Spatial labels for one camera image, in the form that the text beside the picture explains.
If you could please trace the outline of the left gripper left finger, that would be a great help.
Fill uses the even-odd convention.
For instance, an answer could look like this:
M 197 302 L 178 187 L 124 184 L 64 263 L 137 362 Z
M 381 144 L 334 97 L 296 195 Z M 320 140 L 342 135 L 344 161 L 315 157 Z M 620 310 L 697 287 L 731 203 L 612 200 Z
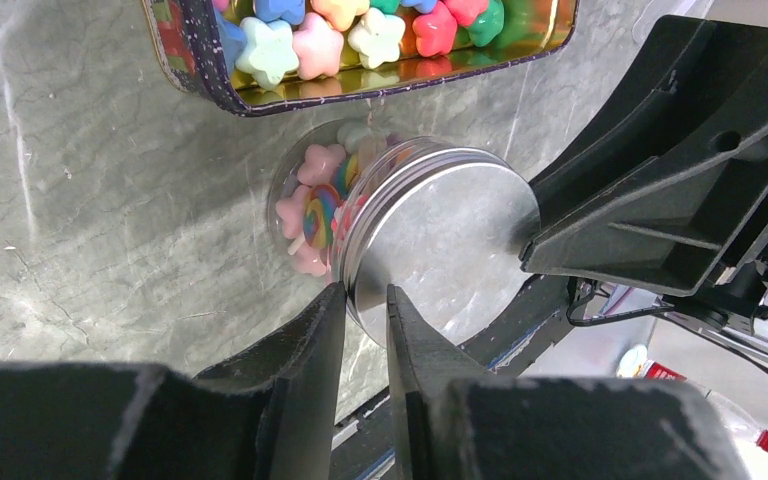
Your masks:
M 158 363 L 0 361 L 0 479 L 325 479 L 343 285 L 195 376 Z

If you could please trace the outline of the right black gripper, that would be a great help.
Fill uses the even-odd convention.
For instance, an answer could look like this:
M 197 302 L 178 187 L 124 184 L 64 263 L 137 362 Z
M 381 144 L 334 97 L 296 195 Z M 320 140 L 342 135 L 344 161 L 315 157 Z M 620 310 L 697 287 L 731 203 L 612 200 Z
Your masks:
M 532 187 L 526 272 L 666 294 L 693 328 L 768 329 L 768 28 L 660 18 Z

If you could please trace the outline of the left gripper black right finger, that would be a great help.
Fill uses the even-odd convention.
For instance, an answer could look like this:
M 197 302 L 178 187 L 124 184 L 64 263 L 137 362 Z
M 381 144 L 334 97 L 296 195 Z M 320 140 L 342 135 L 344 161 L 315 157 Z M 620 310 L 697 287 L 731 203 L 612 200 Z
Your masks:
M 671 380 L 496 375 L 389 286 L 401 479 L 744 479 L 713 407 Z

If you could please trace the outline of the round white jar lid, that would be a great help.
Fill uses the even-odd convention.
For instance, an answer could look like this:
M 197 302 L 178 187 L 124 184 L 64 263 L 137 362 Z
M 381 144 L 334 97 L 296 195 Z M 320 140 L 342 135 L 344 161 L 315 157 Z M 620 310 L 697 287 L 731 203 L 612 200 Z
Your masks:
M 365 163 L 337 219 L 332 271 L 376 344 L 392 285 L 459 344 L 512 302 L 526 280 L 519 253 L 539 227 L 533 190 L 498 156 L 416 138 Z

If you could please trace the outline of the small clear glass jar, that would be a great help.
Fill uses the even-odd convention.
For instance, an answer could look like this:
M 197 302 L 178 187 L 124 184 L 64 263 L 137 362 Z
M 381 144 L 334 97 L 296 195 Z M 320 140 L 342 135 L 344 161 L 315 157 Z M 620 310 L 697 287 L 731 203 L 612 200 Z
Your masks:
M 296 273 L 332 281 L 354 218 L 389 177 L 443 143 L 359 118 L 317 126 L 281 158 L 268 193 L 277 252 Z

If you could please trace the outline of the tin of star candies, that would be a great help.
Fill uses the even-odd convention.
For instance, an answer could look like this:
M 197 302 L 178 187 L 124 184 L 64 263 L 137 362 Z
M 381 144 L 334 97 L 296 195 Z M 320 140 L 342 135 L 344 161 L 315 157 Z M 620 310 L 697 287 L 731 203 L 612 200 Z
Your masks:
M 416 90 L 545 57 L 574 1 L 147 1 L 179 90 L 240 117 Z

